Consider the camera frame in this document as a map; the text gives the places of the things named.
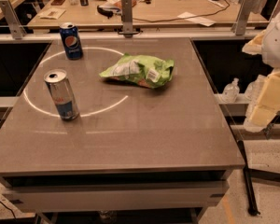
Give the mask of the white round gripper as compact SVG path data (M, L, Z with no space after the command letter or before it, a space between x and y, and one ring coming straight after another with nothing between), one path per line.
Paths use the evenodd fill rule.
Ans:
M280 11L270 21L266 31L261 31L247 42L242 52L262 55L264 63L280 68ZM250 101L245 113L244 128L257 133L268 126L280 111L280 69L274 69L266 76L264 85L256 100Z

